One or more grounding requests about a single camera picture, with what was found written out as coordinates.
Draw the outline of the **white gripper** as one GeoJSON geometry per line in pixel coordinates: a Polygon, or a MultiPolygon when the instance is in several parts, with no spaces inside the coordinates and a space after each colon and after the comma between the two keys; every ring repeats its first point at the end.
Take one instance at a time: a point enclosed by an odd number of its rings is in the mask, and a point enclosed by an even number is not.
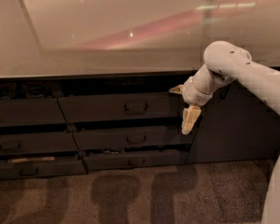
{"type": "Polygon", "coordinates": [[[201,115],[200,106],[205,105],[212,97],[212,94],[204,94],[199,91],[193,82],[193,77],[187,79],[182,85],[177,85],[169,90],[170,93],[181,94],[185,103],[189,107],[183,109],[183,121],[182,121],[182,134],[189,134],[198,117],[201,115]]]}

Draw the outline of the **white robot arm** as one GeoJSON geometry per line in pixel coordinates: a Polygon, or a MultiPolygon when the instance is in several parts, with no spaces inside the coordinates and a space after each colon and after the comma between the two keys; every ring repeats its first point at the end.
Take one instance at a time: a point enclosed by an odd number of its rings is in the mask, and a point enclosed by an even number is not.
{"type": "MultiPolygon", "coordinates": [[[[182,133],[188,134],[213,93],[234,80],[280,116],[280,71],[256,63],[251,54],[226,41],[211,43],[203,53],[203,66],[188,80],[169,90],[182,96],[182,133]]],[[[261,224],[280,224],[280,155],[267,190],[261,224]]]]}

